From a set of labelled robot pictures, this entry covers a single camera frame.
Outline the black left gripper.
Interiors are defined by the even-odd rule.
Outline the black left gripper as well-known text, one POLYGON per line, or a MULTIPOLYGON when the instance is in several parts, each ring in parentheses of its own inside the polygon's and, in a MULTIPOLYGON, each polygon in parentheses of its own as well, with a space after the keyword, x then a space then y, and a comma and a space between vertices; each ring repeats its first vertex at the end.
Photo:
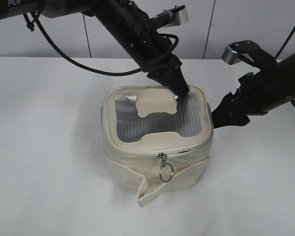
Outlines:
POLYGON ((172 53, 179 43, 179 37, 173 34, 161 34, 166 39, 174 39, 173 45, 168 51, 161 56, 156 57, 147 63, 147 66, 135 70, 135 73, 145 72, 148 73, 147 77, 158 82, 162 86, 167 87, 175 95, 186 95, 189 92, 189 86, 186 83, 181 69, 170 71, 163 69, 165 67, 165 59, 172 53))

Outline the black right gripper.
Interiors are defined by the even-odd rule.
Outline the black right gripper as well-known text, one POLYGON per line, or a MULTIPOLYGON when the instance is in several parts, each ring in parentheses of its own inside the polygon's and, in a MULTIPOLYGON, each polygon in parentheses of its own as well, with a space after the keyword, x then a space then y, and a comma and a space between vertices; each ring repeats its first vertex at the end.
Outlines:
POLYGON ((295 99, 294 71, 260 71, 239 79, 234 94, 226 94, 211 113, 214 128, 246 126, 249 116, 263 116, 295 99))

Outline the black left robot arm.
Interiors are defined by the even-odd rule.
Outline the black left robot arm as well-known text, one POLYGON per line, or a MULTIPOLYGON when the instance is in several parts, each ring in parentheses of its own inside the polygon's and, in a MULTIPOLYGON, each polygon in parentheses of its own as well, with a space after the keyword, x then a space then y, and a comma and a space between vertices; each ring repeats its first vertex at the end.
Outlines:
POLYGON ((132 0, 0 0, 0 20, 18 15, 24 17, 29 30, 33 31, 37 26, 54 50, 79 68, 115 77, 145 72, 148 78, 177 96, 185 96, 189 92, 181 71, 182 63, 172 53, 179 38, 157 31, 187 22, 185 5, 163 10, 150 18, 132 0), (60 50, 44 30, 39 17, 56 18, 75 13, 96 17, 139 68, 119 73, 106 72, 82 65, 60 50))

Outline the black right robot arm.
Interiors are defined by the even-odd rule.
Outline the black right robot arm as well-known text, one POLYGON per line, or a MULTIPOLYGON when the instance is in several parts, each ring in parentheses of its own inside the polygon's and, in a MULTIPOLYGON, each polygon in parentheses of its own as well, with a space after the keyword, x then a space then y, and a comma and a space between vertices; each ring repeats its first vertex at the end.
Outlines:
POLYGON ((211 113, 214 128, 245 126, 250 116, 263 116, 295 99, 295 53, 269 71, 239 78, 235 93, 224 96, 211 113))

